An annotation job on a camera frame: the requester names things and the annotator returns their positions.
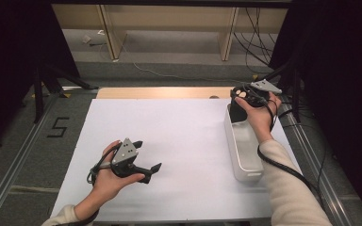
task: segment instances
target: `white container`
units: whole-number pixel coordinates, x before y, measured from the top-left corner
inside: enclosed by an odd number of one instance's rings
[[[225,112],[224,126],[234,175],[242,182],[259,181],[263,176],[263,165],[257,155],[255,132],[247,121],[231,123],[229,107]]]

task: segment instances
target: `table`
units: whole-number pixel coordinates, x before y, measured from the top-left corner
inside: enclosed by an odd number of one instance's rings
[[[99,160],[100,150],[115,137],[129,136],[132,141],[144,141],[137,166],[150,168],[162,162],[162,168],[149,185],[128,186],[107,202],[97,222],[207,222],[270,217],[264,179],[242,183],[233,174],[223,123],[230,101],[226,93],[230,89],[101,89],[91,103],[52,215],[64,204],[77,203],[89,193],[91,185],[87,184],[86,175]],[[210,96],[221,99],[210,100]],[[273,135],[294,159],[279,122]]]

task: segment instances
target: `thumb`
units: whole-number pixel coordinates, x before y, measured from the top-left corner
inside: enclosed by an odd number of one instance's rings
[[[131,185],[133,183],[136,183],[136,182],[142,180],[143,178],[145,178],[145,175],[142,173],[135,173],[135,174],[129,175],[122,179],[122,186],[125,187],[128,185]]]
[[[243,109],[245,109],[246,111],[251,110],[253,107],[250,106],[245,100],[243,100],[240,97],[236,97],[235,101],[238,103],[238,105],[240,105]]]

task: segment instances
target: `wrist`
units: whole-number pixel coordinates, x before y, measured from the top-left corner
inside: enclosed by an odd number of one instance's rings
[[[106,201],[96,192],[92,191],[82,202],[74,207],[74,213],[78,220],[84,220],[92,216]]]
[[[272,133],[270,132],[270,128],[259,127],[259,128],[254,128],[254,131],[258,143],[262,143],[264,141],[273,139]]]

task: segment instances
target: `white sleeve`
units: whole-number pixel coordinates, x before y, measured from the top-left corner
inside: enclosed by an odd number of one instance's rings
[[[60,210],[60,212],[55,217],[47,219],[42,224],[42,226],[52,226],[52,225],[72,223],[72,222],[78,222],[78,221],[79,220],[74,212],[74,206],[66,205]]]
[[[297,170],[287,150],[277,141],[264,141],[260,151],[269,159]],[[305,183],[273,165],[262,164],[273,211],[271,225],[331,225]]]

